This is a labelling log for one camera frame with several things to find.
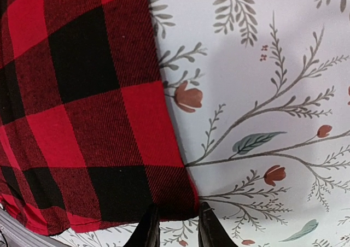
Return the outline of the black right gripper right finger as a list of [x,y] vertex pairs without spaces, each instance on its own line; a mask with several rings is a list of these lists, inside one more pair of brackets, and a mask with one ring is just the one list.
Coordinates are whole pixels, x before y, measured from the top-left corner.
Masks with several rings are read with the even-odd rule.
[[202,202],[198,225],[199,247],[238,247],[207,202]]

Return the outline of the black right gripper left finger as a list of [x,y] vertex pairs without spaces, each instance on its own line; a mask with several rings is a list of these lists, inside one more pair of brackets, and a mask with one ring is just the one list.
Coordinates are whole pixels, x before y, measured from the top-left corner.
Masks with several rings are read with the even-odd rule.
[[124,247],[160,247],[160,218],[156,204],[148,207]]

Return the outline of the red black plaid shirt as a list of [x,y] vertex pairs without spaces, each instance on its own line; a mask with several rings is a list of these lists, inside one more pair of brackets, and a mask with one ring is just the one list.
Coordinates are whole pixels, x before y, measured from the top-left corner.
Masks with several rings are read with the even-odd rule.
[[1,0],[1,204],[44,236],[197,215],[147,0]]

